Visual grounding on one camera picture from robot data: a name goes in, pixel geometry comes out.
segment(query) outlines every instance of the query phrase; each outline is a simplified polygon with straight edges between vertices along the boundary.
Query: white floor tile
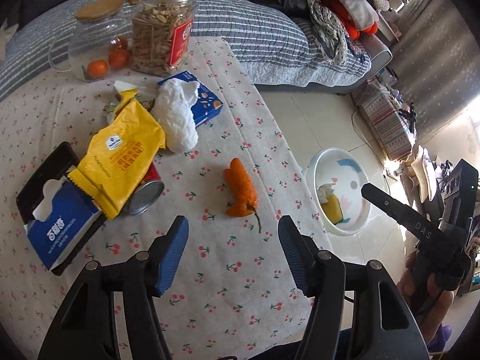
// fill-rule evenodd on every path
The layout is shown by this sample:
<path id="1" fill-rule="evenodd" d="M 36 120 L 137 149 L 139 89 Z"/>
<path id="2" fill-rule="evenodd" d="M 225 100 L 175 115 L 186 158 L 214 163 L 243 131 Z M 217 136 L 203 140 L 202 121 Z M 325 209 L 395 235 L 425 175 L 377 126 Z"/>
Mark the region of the white floor tile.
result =
<path id="1" fill-rule="evenodd" d="M 405 270 L 407 252 L 405 248 L 405 230 L 400 225 L 394 225 L 385 245 L 375 257 L 387 269 L 395 283 L 400 280 Z"/>
<path id="2" fill-rule="evenodd" d="M 371 142 L 370 146 L 375 148 L 376 142 Z M 368 181 L 386 192 L 385 179 L 383 178 L 383 166 L 378 161 L 373 150 L 367 145 L 363 144 L 354 150 L 350 151 L 365 171 Z"/>
<path id="3" fill-rule="evenodd" d="M 321 147 L 301 112 L 287 92 L 264 91 L 260 94 L 282 130 L 293 156 L 301 168 L 306 169 Z"/>
<path id="4" fill-rule="evenodd" d="M 374 205 L 370 206 L 370 215 L 365 226 L 358 232 L 358 239 L 365 261 L 374 259 L 385 245 L 397 223 Z"/>
<path id="5" fill-rule="evenodd" d="M 350 95 L 292 92 L 291 96 L 321 147 L 352 150 L 364 144 L 352 126 L 351 116 L 355 112 L 355 105 Z M 367 140 L 373 139 L 368 129 L 362 128 L 364 122 L 361 118 L 356 117 L 355 122 Z"/>
<path id="6" fill-rule="evenodd" d="M 479 300 L 480 291 L 478 290 L 469 292 L 461 297 L 455 297 L 452 306 L 448 309 L 447 315 L 442 321 L 443 326 L 452 327 L 452 335 L 445 345 L 445 350 L 450 350 L 457 338 L 462 334 Z"/>
<path id="7" fill-rule="evenodd" d="M 328 238 L 332 244 L 333 253 L 342 261 L 355 264 L 365 263 L 358 233 L 346 237 L 328 233 Z"/>
<path id="8" fill-rule="evenodd" d="M 390 196 L 397 199 L 399 202 L 408 205 L 409 199 L 407 198 L 407 194 L 405 193 L 402 182 L 394 181 L 391 178 L 387 178 L 387 181 L 390 185 Z"/>

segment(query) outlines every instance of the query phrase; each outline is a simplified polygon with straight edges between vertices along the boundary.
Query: sponge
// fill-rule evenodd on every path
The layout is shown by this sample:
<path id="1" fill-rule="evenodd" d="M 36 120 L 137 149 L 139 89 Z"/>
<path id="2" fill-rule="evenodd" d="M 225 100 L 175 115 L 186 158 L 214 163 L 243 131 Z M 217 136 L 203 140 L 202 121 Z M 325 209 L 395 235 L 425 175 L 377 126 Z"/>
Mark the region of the sponge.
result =
<path id="1" fill-rule="evenodd" d="M 342 209 L 340 208 L 340 202 L 338 201 L 338 197 L 335 196 L 335 193 L 328 195 L 327 197 L 328 203 L 322 203 L 320 206 L 322 207 L 323 213 L 325 216 L 332 222 L 334 225 L 343 221 L 343 214 Z"/>

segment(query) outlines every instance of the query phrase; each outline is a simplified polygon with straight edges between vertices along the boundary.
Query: cherry print tablecloth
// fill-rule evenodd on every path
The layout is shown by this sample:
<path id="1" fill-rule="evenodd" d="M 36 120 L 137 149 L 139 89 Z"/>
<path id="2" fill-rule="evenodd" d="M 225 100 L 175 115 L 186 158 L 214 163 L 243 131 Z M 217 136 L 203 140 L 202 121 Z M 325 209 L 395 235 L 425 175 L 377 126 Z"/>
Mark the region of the cherry print tablecloth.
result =
<path id="1" fill-rule="evenodd" d="M 166 189 L 147 212 L 117 217 L 88 242 L 61 277 L 46 271 L 22 228 L 15 198 L 53 148 L 67 140 L 82 157 L 106 125 L 102 109 L 113 79 L 85 84 L 48 70 L 0 103 L 0 321 L 18 347 L 36 359 L 64 295 L 91 259 L 127 260 L 164 234 L 176 215 L 190 237 L 172 288 L 155 300 L 174 359 L 249 358 L 300 332 L 311 302 L 295 287 L 277 235 L 291 215 L 319 247 L 330 243 L 314 202 L 270 111 L 219 38 L 192 38 L 186 70 L 215 92 L 224 107 L 198 128 L 195 149 L 162 151 L 154 163 Z M 129 70 L 115 79 L 155 86 L 159 80 Z M 239 157 L 258 192 L 262 232 L 254 216 L 224 214 L 234 201 L 223 169 Z M 131 358 L 122 300 L 116 294 L 118 342 Z"/>

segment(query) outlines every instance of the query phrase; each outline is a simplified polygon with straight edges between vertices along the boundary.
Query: bag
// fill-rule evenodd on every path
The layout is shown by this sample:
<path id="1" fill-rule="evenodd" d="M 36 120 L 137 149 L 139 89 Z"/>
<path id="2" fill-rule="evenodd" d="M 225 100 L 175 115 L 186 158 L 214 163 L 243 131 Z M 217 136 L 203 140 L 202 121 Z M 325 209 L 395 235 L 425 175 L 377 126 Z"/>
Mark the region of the bag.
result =
<path id="1" fill-rule="evenodd" d="M 121 92 L 113 123 L 93 136 L 87 154 L 68 174 L 90 195 L 107 219 L 118 215 L 147 173 L 165 132 L 135 99 L 136 89 Z"/>

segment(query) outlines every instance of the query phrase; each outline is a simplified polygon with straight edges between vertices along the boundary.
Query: person's hand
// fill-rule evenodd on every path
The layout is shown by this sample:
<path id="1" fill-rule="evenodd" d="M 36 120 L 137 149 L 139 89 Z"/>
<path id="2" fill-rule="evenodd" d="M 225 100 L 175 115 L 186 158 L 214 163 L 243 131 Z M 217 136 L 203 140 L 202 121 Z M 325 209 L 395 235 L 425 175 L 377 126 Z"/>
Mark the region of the person's hand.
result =
<path id="1" fill-rule="evenodd" d="M 417 290 L 415 288 L 415 280 L 413 279 L 412 269 L 413 264 L 415 263 L 415 257 L 417 252 L 413 252 L 406 260 L 405 271 L 400 278 L 400 281 L 397 283 L 397 288 L 402 294 L 403 298 L 410 306 L 410 299 Z M 441 291 L 435 283 L 435 274 L 431 274 L 427 281 L 427 290 L 430 296 L 433 299 L 438 297 L 438 294 Z M 445 315 L 447 314 L 448 309 L 452 305 L 454 298 L 453 291 L 443 291 L 440 297 L 438 298 L 435 305 L 431 308 L 430 312 L 425 316 L 419 328 L 423 335 L 423 339 L 428 344 L 431 339 L 435 336 L 438 326 L 443 321 Z"/>

